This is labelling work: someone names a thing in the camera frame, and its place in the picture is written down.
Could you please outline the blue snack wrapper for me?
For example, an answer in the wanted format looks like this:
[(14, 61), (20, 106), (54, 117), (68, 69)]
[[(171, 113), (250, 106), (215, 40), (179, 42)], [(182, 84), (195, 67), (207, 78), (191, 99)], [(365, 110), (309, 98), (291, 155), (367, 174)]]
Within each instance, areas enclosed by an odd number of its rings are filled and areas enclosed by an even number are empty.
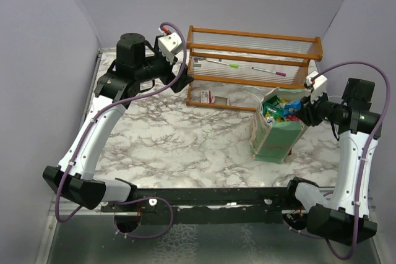
[(287, 117), (295, 114), (301, 109), (301, 100), (294, 100), (287, 102), (282, 109), (282, 117)]

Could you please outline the teal snack bag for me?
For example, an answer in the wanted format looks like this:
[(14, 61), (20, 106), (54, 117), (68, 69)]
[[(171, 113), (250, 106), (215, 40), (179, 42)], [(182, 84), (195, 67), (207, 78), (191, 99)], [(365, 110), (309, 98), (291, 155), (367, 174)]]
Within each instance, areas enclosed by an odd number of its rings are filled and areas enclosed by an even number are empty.
[(276, 122), (282, 122), (282, 110), (272, 104), (263, 105), (263, 115), (266, 119), (273, 118)]

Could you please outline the green beige paper bag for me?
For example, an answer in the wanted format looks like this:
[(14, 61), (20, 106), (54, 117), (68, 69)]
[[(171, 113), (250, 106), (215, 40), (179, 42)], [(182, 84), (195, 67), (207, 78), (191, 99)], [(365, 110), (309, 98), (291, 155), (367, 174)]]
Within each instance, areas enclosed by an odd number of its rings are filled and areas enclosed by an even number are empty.
[(249, 143), (255, 160), (281, 163), (291, 153), (295, 143), (303, 136), (308, 127), (300, 121), (276, 122), (263, 115), (265, 102), (277, 95), (288, 102), (300, 100), (308, 93), (303, 89), (273, 88), (262, 95), (249, 125)]

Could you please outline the red small snack packet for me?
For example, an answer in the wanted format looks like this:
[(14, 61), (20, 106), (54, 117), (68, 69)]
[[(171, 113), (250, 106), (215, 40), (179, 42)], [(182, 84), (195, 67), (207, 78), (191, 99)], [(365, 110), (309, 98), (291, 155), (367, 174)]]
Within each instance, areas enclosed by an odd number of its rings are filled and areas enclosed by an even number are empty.
[(295, 115), (289, 115), (286, 117), (287, 121), (300, 121), (300, 119), (298, 117), (296, 117)]

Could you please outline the green candy bag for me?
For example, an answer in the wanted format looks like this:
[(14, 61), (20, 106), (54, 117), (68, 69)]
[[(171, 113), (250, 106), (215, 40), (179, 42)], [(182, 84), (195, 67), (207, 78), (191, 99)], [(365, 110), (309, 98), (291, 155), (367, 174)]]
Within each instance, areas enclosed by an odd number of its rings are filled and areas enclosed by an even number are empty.
[(275, 95), (275, 96), (269, 98), (265, 103), (271, 104), (278, 108), (284, 108), (284, 106), (287, 104), (287, 102), (288, 102), (287, 100)]

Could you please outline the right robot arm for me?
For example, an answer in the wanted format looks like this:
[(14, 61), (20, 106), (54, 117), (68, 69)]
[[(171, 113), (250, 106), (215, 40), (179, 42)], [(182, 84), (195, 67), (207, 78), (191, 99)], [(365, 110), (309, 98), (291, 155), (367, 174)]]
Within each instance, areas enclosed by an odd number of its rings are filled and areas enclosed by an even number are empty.
[(377, 232), (368, 208), (371, 158), (381, 136), (381, 131), (373, 131), (380, 118), (370, 110), (374, 87), (373, 82), (350, 78), (341, 103), (331, 102), (326, 93), (315, 100), (305, 96), (296, 112), (307, 126), (323, 121), (338, 126), (340, 161), (330, 199), (315, 182), (294, 177), (284, 194), (285, 204), (292, 209), (303, 206), (308, 213), (303, 228), (309, 233), (348, 246)]

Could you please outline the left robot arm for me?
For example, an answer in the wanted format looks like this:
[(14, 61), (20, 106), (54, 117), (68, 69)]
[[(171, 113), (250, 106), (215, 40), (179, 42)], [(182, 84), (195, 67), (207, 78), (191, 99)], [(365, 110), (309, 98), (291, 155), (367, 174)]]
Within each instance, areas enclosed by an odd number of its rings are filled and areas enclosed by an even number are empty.
[(160, 80), (164, 89), (179, 93), (193, 82), (183, 61), (173, 72), (178, 53), (186, 53), (186, 42), (179, 32), (166, 30), (151, 45), (138, 33), (123, 34), (116, 45), (116, 57), (97, 80), (86, 119), (70, 149), (56, 166), (47, 166), (43, 178), (57, 198), (68, 199), (89, 210), (101, 202), (115, 202), (123, 211), (136, 206), (131, 185), (115, 179), (94, 178), (98, 159), (108, 137), (130, 104), (159, 92), (141, 89), (141, 84)]

